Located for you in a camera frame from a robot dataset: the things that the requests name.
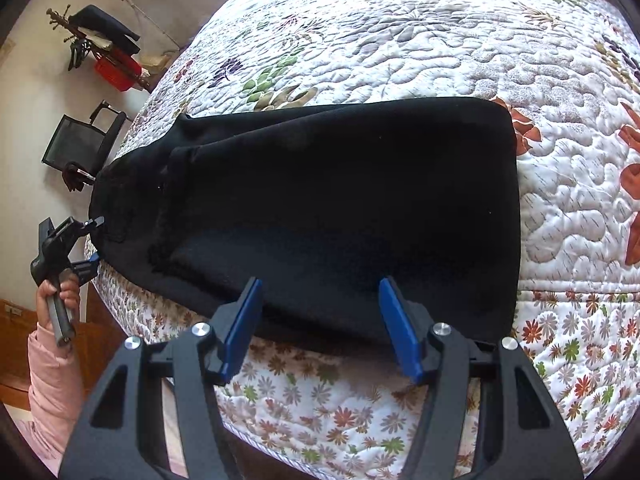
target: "pink jacket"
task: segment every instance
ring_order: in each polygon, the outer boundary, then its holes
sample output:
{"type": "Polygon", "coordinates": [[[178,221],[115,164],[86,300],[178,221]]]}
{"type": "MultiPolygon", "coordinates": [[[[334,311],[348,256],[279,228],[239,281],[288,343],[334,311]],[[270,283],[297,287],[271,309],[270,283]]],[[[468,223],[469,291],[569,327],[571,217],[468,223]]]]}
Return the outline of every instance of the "pink jacket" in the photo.
{"type": "MultiPolygon", "coordinates": [[[[66,443],[82,409],[84,391],[80,366],[73,347],[56,346],[53,333],[39,324],[29,336],[27,347],[31,369],[29,403],[33,421],[20,420],[17,426],[31,449],[57,476],[66,443]]],[[[171,433],[175,412],[165,412],[164,417],[165,427],[168,426],[165,433],[171,433]]],[[[187,476],[182,449],[175,447],[179,448],[179,444],[168,445],[171,470],[187,476]]]]}

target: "office chair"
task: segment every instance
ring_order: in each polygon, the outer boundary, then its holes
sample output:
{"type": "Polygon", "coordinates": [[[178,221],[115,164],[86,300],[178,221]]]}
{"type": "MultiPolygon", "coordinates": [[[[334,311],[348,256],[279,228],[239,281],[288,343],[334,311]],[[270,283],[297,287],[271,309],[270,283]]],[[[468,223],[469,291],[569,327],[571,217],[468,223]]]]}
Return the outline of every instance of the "office chair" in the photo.
{"type": "Polygon", "coordinates": [[[113,144],[120,133],[126,113],[120,112],[107,102],[102,101],[89,117],[89,123],[83,123],[68,115],[56,128],[42,162],[62,172],[69,191],[82,191],[84,184],[92,186],[95,176],[104,166],[113,144]],[[101,110],[116,114],[116,118],[106,132],[94,126],[101,110]]]}

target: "person's hand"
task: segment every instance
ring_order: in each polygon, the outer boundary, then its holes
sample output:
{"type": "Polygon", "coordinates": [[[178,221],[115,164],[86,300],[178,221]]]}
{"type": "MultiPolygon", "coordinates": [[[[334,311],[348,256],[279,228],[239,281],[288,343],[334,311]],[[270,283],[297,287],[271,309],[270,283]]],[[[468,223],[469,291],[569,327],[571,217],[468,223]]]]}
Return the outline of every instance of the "person's hand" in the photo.
{"type": "MultiPolygon", "coordinates": [[[[65,306],[74,313],[74,319],[78,319],[80,311],[80,281],[75,274],[69,274],[66,280],[60,283],[60,298],[65,302],[65,306]]],[[[49,307],[47,298],[56,293],[56,288],[49,280],[44,280],[36,292],[36,312],[38,323],[47,330],[53,330],[51,318],[49,317],[49,307]]]]}

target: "metal screw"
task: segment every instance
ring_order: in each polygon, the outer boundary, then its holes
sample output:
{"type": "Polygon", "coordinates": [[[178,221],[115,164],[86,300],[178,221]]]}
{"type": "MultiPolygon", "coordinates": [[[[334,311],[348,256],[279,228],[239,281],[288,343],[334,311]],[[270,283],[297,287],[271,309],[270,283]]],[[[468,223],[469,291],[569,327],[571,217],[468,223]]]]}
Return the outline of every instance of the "metal screw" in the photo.
{"type": "Polygon", "coordinates": [[[507,350],[515,350],[518,347],[518,342],[513,337],[503,337],[502,346],[507,350]]]}
{"type": "Polygon", "coordinates": [[[451,333],[451,326],[446,323],[436,323],[433,325],[433,333],[444,337],[451,333]]]}
{"type": "Polygon", "coordinates": [[[204,322],[196,323],[191,327],[191,333],[198,337],[207,335],[209,332],[211,332],[211,327],[204,322]]]}
{"type": "Polygon", "coordinates": [[[126,348],[127,350],[135,350],[141,344],[142,341],[137,335],[132,335],[124,340],[124,348],[126,348]]]}

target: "floral bedspread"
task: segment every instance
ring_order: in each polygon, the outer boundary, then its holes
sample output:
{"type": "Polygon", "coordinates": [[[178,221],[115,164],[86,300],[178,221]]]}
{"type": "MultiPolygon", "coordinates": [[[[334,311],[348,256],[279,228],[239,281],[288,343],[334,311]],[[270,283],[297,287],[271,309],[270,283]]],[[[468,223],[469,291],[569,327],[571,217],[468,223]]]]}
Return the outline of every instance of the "floral bedspread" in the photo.
{"type": "MultiPolygon", "coordinates": [[[[181,112],[430,96],[507,108],[522,212],[513,335],[588,473],[640,399],[639,59],[605,0],[230,0],[151,95],[119,155],[161,137],[181,112]]],[[[107,264],[95,285],[147,341],[198,320],[107,264]]],[[[401,471],[425,389],[393,365],[256,338],[216,393],[226,426],[252,446],[317,478],[374,480],[401,471]]],[[[458,474],[473,460],[478,395],[470,384],[458,474]]]]}

